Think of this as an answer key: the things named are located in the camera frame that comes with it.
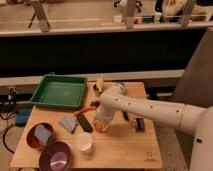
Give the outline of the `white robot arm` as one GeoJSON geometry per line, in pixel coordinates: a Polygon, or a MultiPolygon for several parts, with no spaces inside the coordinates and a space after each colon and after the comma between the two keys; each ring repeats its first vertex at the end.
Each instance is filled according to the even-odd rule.
{"type": "Polygon", "coordinates": [[[107,129],[117,110],[164,123],[194,137],[189,171],[213,171],[213,106],[138,99],[124,93],[122,84],[113,84],[101,94],[94,119],[98,132],[107,129]]]}

